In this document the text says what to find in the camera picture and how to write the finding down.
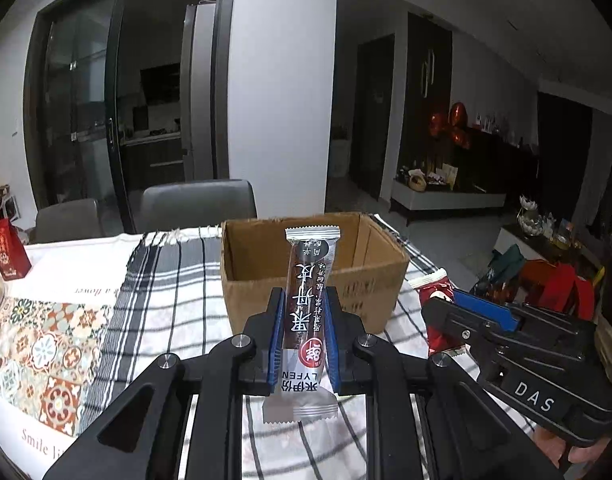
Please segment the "person's hand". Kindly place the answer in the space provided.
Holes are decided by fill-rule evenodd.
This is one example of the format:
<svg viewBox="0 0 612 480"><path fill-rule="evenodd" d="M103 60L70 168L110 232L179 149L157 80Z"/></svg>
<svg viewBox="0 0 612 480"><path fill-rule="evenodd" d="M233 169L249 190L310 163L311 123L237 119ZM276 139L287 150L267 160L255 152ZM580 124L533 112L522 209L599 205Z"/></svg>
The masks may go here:
<svg viewBox="0 0 612 480"><path fill-rule="evenodd" d="M612 479L612 434L602 437L589 448L571 446L567 453L566 442L545 428L535 428L533 441L556 466L563 456L571 464L589 465L583 479Z"/></svg>

